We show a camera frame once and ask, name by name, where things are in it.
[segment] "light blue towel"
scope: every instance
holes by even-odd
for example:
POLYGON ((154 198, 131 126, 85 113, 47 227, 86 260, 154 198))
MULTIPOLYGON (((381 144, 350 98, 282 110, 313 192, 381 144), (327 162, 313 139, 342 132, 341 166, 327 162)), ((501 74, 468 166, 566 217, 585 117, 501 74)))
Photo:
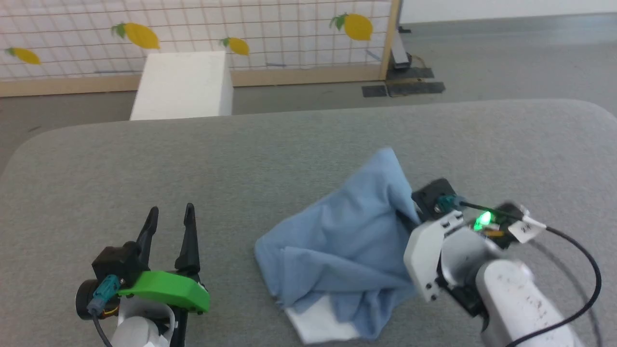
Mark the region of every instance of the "light blue towel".
POLYGON ((302 313, 328 293, 339 322, 377 338, 415 292, 403 264, 409 231, 396 216, 419 223, 411 195, 394 151, 379 150, 339 191, 257 240, 270 294, 302 313))

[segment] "gray floor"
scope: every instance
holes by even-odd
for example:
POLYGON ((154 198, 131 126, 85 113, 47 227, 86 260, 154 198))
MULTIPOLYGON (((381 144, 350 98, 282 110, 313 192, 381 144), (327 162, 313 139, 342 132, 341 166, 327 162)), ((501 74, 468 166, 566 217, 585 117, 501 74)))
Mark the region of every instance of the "gray floor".
MULTIPOLYGON (((235 114, 488 99, 571 98, 617 114, 617 15, 416 25, 404 35, 443 81, 443 94, 363 98, 362 85, 236 88, 235 114)), ((0 102, 0 172, 41 132, 126 120, 134 92, 5 98, 0 102)))

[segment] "table surface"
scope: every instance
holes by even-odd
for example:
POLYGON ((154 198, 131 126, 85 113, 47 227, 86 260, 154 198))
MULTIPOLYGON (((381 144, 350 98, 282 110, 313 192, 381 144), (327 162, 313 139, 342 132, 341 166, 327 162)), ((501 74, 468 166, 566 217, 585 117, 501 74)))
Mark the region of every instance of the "table surface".
MULTIPOLYGON (((412 187, 447 177, 470 201, 505 199, 575 236, 594 254, 604 286, 594 307, 605 346, 617 345, 617 122, 579 101, 490 101, 203 119, 106 123, 43 133, 22 145, 0 178, 0 335, 6 346, 101 346, 73 305, 90 262, 137 237, 160 209, 152 269, 169 270, 195 205, 201 278, 211 311, 189 319, 187 346, 300 345, 253 256, 255 240, 336 189, 376 150, 392 146, 412 187)), ((572 246, 539 242, 589 294, 594 277, 572 246)), ((564 314, 582 299, 532 246, 512 250, 564 314)), ((103 321, 109 335, 115 319, 103 321)), ((574 327, 594 346, 589 316, 574 327)), ((371 346, 480 345, 481 321, 447 295, 411 299, 371 346)), ((365 342, 333 343, 363 346, 365 342)))

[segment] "green light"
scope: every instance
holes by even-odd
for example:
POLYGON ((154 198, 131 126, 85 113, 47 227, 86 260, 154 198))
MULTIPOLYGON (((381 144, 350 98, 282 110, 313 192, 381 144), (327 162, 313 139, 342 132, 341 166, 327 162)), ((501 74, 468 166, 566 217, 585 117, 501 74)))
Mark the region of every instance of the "green light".
POLYGON ((478 221, 482 225, 489 225, 492 219, 492 215, 490 212, 485 212, 478 217, 478 221))

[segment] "lemon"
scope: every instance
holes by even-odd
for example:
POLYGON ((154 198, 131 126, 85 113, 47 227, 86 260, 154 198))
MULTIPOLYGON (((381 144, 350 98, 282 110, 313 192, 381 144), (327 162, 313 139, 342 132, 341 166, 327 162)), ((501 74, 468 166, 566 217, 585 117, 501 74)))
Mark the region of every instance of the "lemon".
POLYGON ((225 47, 229 46, 229 48, 231 48, 231 51, 236 54, 240 54, 243 56, 249 55, 249 45, 246 44, 246 42, 244 42, 244 40, 242 39, 228 37, 220 40, 219 42, 225 47))
POLYGON ((128 36, 132 43, 144 49, 160 49, 159 38, 148 27, 137 23, 120 23, 112 27, 112 35, 128 36))
POLYGON ((24 63, 41 65, 41 59, 39 59, 38 56, 29 49, 11 47, 9 49, 5 49, 4 51, 11 56, 18 57, 19 60, 24 63))
POLYGON ((343 26, 345 26, 345 33, 352 40, 371 40, 371 34, 373 33, 373 24, 371 24, 371 21, 363 15, 355 13, 344 13, 342 15, 332 18, 332 20, 330 21, 330 27, 332 27, 332 24, 335 24, 336 28, 339 31, 341 31, 341 28, 343 26))

